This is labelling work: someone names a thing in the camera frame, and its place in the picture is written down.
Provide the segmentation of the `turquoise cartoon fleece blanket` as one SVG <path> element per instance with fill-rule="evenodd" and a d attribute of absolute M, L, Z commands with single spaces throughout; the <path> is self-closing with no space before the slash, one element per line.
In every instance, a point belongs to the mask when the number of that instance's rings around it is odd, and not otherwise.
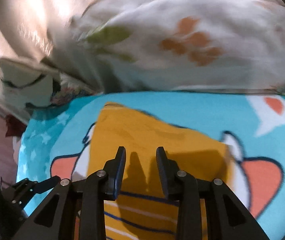
<path fill-rule="evenodd" d="M 223 180 L 270 239 L 285 239 L 285 97 L 183 92 L 87 96 L 36 111 L 21 141 L 17 180 L 85 179 L 127 152 L 107 239 L 174 239 L 178 207 L 164 197 L 163 147 L 194 177 Z"/>

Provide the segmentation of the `dark red cloth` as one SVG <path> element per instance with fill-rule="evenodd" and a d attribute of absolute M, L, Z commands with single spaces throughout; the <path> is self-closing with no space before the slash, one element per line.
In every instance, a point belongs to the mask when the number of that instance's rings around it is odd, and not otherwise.
<path fill-rule="evenodd" d="M 5 118 L 7 131 L 5 137 L 21 137 L 27 126 L 12 115 Z"/>

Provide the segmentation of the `cream pillow with black print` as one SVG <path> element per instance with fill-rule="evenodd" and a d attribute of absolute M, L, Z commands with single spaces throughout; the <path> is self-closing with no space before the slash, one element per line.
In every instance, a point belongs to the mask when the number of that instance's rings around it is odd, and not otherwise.
<path fill-rule="evenodd" d="M 0 58 L 0 99 L 19 109 L 44 109 L 99 94 L 80 79 L 27 58 Z"/>

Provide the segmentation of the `yellow striped sweater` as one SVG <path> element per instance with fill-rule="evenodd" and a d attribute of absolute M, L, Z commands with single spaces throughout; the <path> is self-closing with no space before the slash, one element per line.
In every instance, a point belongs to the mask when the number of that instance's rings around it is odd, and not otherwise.
<path fill-rule="evenodd" d="M 94 124 L 88 173 L 102 168 L 117 150 L 126 152 L 117 200 L 104 203 L 107 239 L 174 239 L 178 203 L 162 188 L 165 152 L 194 178 L 230 182 L 235 167 L 228 147 L 195 131 L 115 102 L 106 103 Z"/>

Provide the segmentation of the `white floral pillow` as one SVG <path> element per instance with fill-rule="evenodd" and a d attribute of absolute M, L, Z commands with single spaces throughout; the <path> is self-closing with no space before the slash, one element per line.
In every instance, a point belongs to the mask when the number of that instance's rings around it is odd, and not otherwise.
<path fill-rule="evenodd" d="M 97 0 L 48 32 L 54 64 L 97 93 L 285 95 L 282 0 Z"/>

